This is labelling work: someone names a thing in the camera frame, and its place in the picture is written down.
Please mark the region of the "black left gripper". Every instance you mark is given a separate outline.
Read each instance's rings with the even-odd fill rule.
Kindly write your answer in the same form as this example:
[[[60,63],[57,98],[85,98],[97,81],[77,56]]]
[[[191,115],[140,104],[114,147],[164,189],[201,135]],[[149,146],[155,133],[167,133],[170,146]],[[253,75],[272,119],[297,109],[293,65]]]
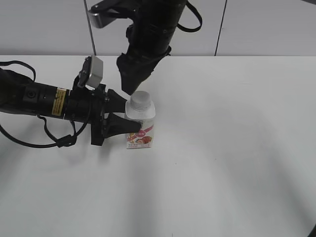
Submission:
[[[125,113],[127,100],[112,89],[106,92],[105,84],[99,84],[93,90],[92,99],[91,145],[102,146],[107,138],[138,133],[141,130],[142,125],[138,121],[127,120],[114,114]]]

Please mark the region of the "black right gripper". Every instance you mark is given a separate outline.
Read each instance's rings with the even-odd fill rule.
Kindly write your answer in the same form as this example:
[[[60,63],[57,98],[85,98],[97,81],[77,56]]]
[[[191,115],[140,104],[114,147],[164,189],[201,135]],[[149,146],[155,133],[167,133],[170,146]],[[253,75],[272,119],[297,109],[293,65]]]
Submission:
[[[132,95],[136,89],[154,71],[158,63],[169,56],[171,47],[168,46],[163,54],[148,54],[136,49],[128,49],[117,59],[117,67],[121,77],[121,89],[128,95]]]

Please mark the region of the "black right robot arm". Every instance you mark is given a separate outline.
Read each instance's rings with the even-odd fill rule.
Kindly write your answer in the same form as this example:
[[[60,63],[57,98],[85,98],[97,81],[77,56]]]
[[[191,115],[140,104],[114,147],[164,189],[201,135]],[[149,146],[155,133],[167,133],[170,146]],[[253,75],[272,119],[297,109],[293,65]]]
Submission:
[[[171,52],[170,42],[186,6],[185,0],[145,0],[128,30],[129,46],[117,59],[121,89],[133,94]]]

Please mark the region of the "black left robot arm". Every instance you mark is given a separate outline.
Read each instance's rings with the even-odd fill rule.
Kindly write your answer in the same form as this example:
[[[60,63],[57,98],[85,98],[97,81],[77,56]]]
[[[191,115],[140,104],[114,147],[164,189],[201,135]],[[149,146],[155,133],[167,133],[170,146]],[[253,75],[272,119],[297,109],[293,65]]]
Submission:
[[[53,144],[35,145],[19,141],[3,128],[1,132],[10,140],[33,148],[69,147],[85,127],[90,125],[91,144],[102,146],[106,138],[128,133],[137,133],[141,124],[118,116],[124,113],[126,99],[112,89],[100,84],[96,89],[77,86],[75,78],[73,88],[60,87],[34,82],[29,77],[12,70],[0,71],[0,110],[7,114],[30,115],[45,120],[47,117],[65,119],[71,123],[81,122],[82,127],[73,135],[62,138],[47,135]]]

